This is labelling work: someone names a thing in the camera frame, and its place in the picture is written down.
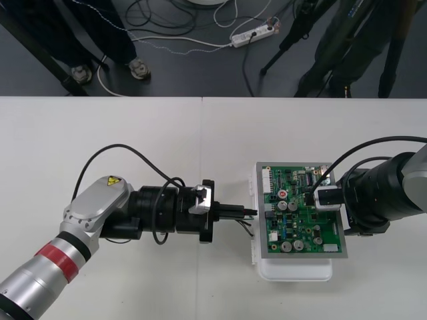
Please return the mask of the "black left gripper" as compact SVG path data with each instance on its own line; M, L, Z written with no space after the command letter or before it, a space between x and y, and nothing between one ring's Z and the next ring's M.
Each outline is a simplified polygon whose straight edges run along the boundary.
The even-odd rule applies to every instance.
M175 212L175 230L177 233L199 235L200 243L213 241L214 223L218 220L242 220L245 219L245 207L243 205L230 205L215 202L215 182L204 179L201 186L211 189L209 211L202 214L190 213L190 208L195 205L196 196L193 187L181 189L177 195Z

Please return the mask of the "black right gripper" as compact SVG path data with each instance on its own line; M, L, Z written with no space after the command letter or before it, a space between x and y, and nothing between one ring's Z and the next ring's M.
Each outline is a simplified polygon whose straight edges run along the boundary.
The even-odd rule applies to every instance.
M389 220L375 216L372 210L362 203L361 197L356 194L356 182L359 182L366 171L354 171L351 174L343 174L337 182L342 192L342 203L346 210L349 228L344 231L345 235L357 235L369 237L382 234L390 226Z

